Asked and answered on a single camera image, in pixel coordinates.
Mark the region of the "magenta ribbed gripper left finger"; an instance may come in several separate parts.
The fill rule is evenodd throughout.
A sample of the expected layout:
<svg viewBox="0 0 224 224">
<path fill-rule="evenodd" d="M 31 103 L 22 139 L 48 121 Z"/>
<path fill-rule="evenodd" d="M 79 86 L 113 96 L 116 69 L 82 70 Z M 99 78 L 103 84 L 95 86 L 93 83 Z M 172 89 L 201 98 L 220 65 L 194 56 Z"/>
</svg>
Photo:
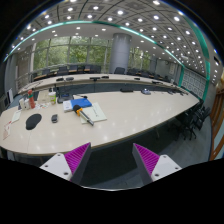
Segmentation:
<svg viewBox="0 0 224 224">
<path fill-rule="evenodd" d="M 79 185 L 90 154 L 91 144 L 86 143 L 68 153 L 55 154 L 41 166 L 41 169 Z"/>
</svg>

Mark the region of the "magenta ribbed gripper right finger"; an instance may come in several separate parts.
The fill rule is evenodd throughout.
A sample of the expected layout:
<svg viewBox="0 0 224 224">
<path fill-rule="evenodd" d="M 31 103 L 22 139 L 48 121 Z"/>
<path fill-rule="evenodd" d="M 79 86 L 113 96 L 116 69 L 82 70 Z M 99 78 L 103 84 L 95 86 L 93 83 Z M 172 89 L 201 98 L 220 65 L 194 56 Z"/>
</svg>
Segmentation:
<svg viewBox="0 0 224 224">
<path fill-rule="evenodd" d="M 181 170 L 168 155 L 158 155 L 136 143 L 133 144 L 132 154 L 144 185 Z"/>
</svg>

